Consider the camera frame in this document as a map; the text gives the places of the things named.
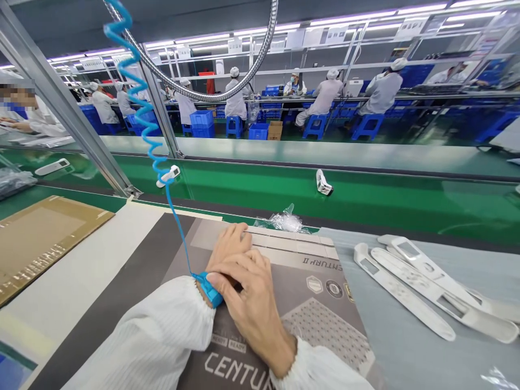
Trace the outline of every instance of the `circular logo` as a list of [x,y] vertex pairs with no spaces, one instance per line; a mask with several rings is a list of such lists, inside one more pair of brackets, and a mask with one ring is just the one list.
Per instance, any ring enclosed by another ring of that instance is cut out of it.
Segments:
[[331,294],[334,298],[341,298],[343,296],[343,290],[336,282],[327,281],[326,287],[329,294]]

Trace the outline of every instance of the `ceiling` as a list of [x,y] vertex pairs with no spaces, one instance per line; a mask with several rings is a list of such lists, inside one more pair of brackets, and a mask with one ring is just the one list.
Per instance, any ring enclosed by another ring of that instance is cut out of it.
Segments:
[[[113,46],[102,26],[111,20],[102,0],[9,0],[11,8],[47,57]],[[160,41],[267,25],[270,0],[122,0],[134,18],[138,42]],[[279,0],[278,23],[299,22],[432,0]]]

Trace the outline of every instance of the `dotted pattern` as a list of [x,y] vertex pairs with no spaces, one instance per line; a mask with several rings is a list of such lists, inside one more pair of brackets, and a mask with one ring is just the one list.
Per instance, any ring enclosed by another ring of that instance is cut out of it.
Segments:
[[282,322],[313,347],[329,348],[363,377],[375,361],[367,338],[314,298],[285,314]]

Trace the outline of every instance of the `pipe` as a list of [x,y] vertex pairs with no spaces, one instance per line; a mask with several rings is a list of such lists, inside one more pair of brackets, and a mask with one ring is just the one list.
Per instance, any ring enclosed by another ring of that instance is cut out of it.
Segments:
[[[108,8],[108,11],[110,12],[110,15],[112,18],[119,22],[121,21],[121,16],[116,11],[116,9],[109,3],[107,3],[105,0],[103,0],[106,7]],[[138,45],[137,41],[134,39],[130,31],[128,29],[125,29],[123,32],[123,36],[125,39],[138,51],[139,54],[141,54],[141,61],[144,63],[144,65],[148,66],[150,71],[157,76],[165,85],[173,88],[176,92],[182,93],[185,96],[188,96],[189,98],[200,100],[200,101],[207,101],[207,102],[216,102],[216,101],[223,101],[227,100],[230,97],[236,95],[238,92],[240,92],[244,87],[246,87],[249,83],[249,81],[253,78],[253,76],[256,74],[258,69],[260,68],[260,65],[262,64],[267,51],[269,50],[271,46],[272,37],[275,33],[275,26],[276,26],[276,17],[278,15],[278,0],[271,0],[271,13],[269,15],[269,25],[267,28],[267,32],[265,33],[264,42],[262,43],[262,47],[260,49],[260,53],[258,54],[258,58],[256,59],[255,63],[249,69],[247,74],[244,76],[240,82],[231,88],[229,91],[218,94],[218,95],[208,95],[203,94],[200,92],[196,92],[190,89],[187,89],[171,80],[169,77],[167,77],[148,57],[148,55],[145,53],[145,51],[142,49],[141,46]]]

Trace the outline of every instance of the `cardboard box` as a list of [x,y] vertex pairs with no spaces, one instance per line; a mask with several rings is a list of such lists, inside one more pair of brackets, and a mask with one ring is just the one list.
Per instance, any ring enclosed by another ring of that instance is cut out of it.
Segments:
[[113,216],[52,196],[0,221],[0,307]]
[[267,139],[272,141],[280,141],[282,138],[282,128],[283,122],[271,121],[271,123],[269,123],[269,132],[267,134]]

